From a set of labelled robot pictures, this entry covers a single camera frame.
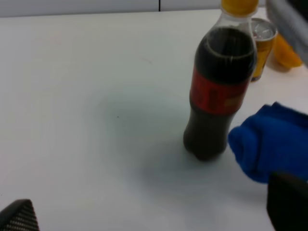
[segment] red label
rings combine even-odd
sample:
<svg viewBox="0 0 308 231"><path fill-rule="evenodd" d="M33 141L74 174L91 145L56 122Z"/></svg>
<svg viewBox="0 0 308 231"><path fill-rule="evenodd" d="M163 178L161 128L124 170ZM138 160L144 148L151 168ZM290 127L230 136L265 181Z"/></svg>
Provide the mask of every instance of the red label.
<svg viewBox="0 0 308 231"><path fill-rule="evenodd" d="M249 80L239 84L218 84L193 70L190 98L200 109L217 115L235 113L240 109Z"/></svg>

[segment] black object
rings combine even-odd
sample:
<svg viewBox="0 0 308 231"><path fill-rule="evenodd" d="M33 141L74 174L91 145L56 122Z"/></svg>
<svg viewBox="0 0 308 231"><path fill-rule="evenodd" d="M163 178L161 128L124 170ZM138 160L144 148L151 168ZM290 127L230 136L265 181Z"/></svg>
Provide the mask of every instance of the black object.
<svg viewBox="0 0 308 231"><path fill-rule="evenodd" d="M0 231L39 231L32 202L28 199L17 200L2 210Z"/></svg>
<svg viewBox="0 0 308 231"><path fill-rule="evenodd" d="M267 211L276 231L308 231L308 184L288 174L269 178Z"/></svg>
<svg viewBox="0 0 308 231"><path fill-rule="evenodd" d="M307 0L288 0L288 2L296 9L302 17L308 21L308 1Z"/></svg>

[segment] blue cloth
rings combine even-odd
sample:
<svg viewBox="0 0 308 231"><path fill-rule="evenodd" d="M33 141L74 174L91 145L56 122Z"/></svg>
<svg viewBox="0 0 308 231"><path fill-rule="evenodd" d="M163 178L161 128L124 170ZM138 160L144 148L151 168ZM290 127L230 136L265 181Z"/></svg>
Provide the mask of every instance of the blue cloth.
<svg viewBox="0 0 308 231"><path fill-rule="evenodd" d="M264 105L228 136L237 163L252 180L268 183L273 171L308 180L308 115L279 103Z"/></svg>

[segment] soda bottle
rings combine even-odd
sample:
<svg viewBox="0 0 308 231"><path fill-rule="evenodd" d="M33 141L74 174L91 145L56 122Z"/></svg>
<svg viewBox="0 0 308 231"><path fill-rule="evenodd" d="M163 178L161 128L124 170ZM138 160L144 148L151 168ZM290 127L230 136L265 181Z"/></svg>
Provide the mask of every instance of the soda bottle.
<svg viewBox="0 0 308 231"><path fill-rule="evenodd" d="M251 16L258 0L222 0L217 23L201 40L190 90L191 114L184 146L199 160L224 152L257 63Z"/></svg>

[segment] orange object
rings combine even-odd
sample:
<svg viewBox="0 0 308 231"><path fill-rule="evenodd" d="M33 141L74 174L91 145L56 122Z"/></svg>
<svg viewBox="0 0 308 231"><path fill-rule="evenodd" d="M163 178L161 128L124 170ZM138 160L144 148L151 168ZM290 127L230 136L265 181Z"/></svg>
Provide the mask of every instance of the orange object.
<svg viewBox="0 0 308 231"><path fill-rule="evenodd" d="M275 39L274 56L281 65L287 68L298 67L302 64L299 56L281 35Z"/></svg>
<svg viewBox="0 0 308 231"><path fill-rule="evenodd" d="M249 15L257 10L259 0L221 0L221 7L235 16Z"/></svg>

